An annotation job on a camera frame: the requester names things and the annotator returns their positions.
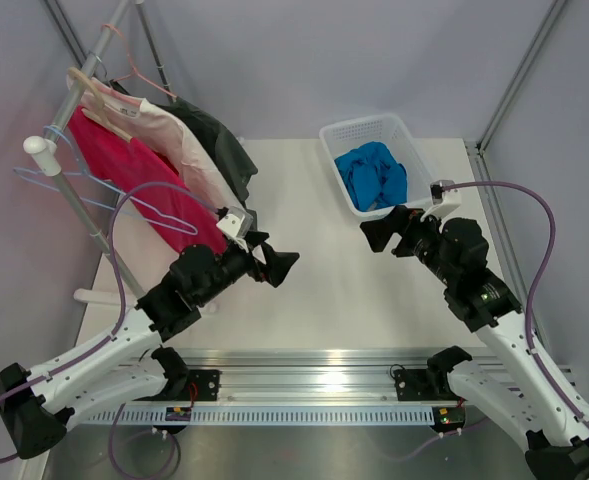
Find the pink magenta t shirt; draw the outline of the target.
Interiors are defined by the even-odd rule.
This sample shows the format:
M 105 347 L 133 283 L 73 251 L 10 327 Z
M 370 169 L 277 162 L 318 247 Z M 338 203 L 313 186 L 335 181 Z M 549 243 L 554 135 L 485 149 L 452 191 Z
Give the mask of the pink magenta t shirt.
M 129 192 L 154 181 L 182 185 L 179 176 L 147 145 L 138 139 L 120 138 L 88 118 L 80 107 L 68 128 L 91 174 L 120 190 Z M 130 202 L 176 252 L 194 244 L 204 244 L 217 254 L 225 251 L 227 242 L 213 214 L 192 197 L 167 187 L 149 187 L 137 192 Z

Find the wooden clothes hanger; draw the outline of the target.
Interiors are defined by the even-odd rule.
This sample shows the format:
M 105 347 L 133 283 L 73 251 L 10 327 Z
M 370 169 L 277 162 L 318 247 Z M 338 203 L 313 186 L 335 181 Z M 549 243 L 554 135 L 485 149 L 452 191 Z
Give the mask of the wooden clothes hanger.
M 105 100 L 93 81 L 76 67 L 69 67 L 67 69 L 67 74 L 69 77 L 80 83 L 82 92 L 89 91 L 93 97 L 93 99 L 88 102 L 88 107 L 82 109 L 82 113 L 88 119 L 129 143 L 133 137 L 109 120 L 105 110 Z

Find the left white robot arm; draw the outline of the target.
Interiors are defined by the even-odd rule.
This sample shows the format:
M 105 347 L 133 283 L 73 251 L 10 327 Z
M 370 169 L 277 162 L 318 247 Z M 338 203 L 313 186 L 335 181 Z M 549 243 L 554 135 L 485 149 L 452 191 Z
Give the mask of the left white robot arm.
M 264 232 L 221 253 L 186 247 L 161 281 L 133 306 L 111 307 L 111 320 L 83 341 L 31 367 L 0 372 L 0 418 L 20 459 L 52 449 L 104 409 L 131 401 L 184 399 L 192 381 L 168 341 L 191 327 L 201 309 L 238 280 L 280 286 L 297 252 L 278 252 Z

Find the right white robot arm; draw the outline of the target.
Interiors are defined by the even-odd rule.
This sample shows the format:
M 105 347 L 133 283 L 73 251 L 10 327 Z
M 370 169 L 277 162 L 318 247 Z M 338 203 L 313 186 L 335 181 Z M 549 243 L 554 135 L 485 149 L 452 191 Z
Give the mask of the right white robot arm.
M 501 361 L 519 391 L 494 381 L 459 347 L 429 359 L 428 389 L 478 407 L 519 446 L 535 478 L 589 479 L 589 404 L 540 342 L 527 337 L 522 306 L 487 266 L 489 244 L 478 223 L 441 222 L 398 206 L 360 229 L 374 252 L 399 235 L 393 255 L 417 258 L 443 283 L 449 310 Z

